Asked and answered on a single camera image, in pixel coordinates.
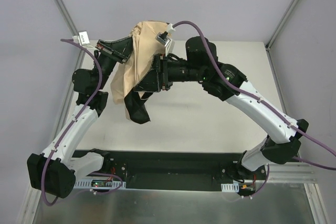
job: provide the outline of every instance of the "cloth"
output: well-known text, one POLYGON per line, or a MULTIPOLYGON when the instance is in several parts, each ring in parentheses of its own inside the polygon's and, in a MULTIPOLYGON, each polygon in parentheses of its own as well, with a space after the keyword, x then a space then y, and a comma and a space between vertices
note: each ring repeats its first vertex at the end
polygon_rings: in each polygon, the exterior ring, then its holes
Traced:
POLYGON ((134 92, 137 85, 147 74, 156 53, 165 53, 164 46, 155 37, 166 31, 167 23, 145 21, 139 22, 131 31, 133 53, 124 64, 119 64, 118 70, 111 82, 111 91, 115 104, 125 104, 126 118, 145 123, 150 121, 144 107, 151 93, 134 92))

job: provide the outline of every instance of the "white table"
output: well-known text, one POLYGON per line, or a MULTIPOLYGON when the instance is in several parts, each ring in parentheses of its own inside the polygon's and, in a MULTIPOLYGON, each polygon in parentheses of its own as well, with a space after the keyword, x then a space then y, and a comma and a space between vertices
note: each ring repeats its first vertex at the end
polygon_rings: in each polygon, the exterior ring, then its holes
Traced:
MULTIPOLYGON (((281 108, 263 43, 214 43, 219 61, 236 66, 265 98, 281 108)), ((173 53, 186 58, 184 44, 176 41, 173 53)), ((82 68, 92 66, 91 58, 85 56, 82 68)), ((111 80, 104 91, 110 92, 111 80)), ((151 122, 138 125, 125 118, 124 106, 115 105, 110 93, 105 110, 77 149, 241 153, 266 136, 244 113, 207 94, 198 83, 174 83, 170 91, 152 95, 145 106, 151 122)))

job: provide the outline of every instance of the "metal frame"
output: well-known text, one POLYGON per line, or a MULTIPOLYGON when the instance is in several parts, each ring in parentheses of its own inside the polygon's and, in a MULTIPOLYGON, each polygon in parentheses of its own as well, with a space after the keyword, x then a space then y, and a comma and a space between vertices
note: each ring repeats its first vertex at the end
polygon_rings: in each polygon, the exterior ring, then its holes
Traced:
MULTIPOLYGON (((62 17, 65 20, 65 23, 69 27, 69 30, 71 34, 77 35, 78 30, 67 11, 65 4, 63 0, 54 0, 55 4, 57 5, 62 17)), ((272 37, 270 38, 269 42, 266 45, 266 50, 268 53, 268 58, 270 61, 270 66, 274 75, 276 87, 278 90, 281 106, 284 112, 286 112, 286 107, 282 98, 282 92, 281 87, 278 82, 278 78, 276 75, 276 72, 274 70, 274 66, 271 61, 271 56, 269 54, 269 49, 276 41, 279 33, 281 32, 284 25, 287 23, 291 13, 295 10, 297 7, 297 4, 300 0, 292 0, 289 7, 285 11, 282 19, 280 20, 277 28, 275 29, 272 37)), ((75 69, 79 68, 82 65, 83 59, 84 59, 85 53, 80 52, 77 57, 77 62, 75 65, 75 69)), ((59 113, 59 119, 57 122, 57 125, 55 126, 54 133, 52 134, 52 137, 57 135, 57 133, 60 131, 60 129, 63 127, 65 120, 68 115, 68 111, 70 108, 70 103, 73 96, 73 90, 72 90, 72 83, 69 82, 68 90, 65 95, 64 101, 62 103, 62 109, 59 113)), ((307 197, 311 206, 311 211, 314 216, 314 220, 316 223, 329 223, 328 217, 325 211, 325 207, 322 201, 322 197, 320 195, 319 187, 317 184, 317 180, 314 176, 314 173, 309 165, 302 164, 302 163, 288 163, 286 165, 276 165, 276 164, 270 164, 270 177, 269 182, 271 183, 304 183, 307 197)), ((18 223, 33 223, 34 215, 38 206, 40 198, 40 191, 32 189, 29 185, 28 192, 24 201, 23 208, 21 210, 21 213, 18 218, 18 223)))

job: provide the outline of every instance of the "beige fabric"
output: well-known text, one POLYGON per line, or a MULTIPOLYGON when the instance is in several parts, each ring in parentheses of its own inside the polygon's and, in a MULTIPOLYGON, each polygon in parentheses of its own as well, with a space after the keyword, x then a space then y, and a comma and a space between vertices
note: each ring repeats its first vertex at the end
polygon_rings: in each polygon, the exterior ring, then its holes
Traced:
POLYGON ((165 32, 166 27, 167 23, 164 22, 145 21, 139 22, 132 29, 130 36, 133 37, 133 53, 125 64, 119 64, 111 83, 115 104, 123 103, 124 97, 147 74, 153 55, 156 52, 164 54, 164 46, 156 41, 155 37, 159 32, 165 32))

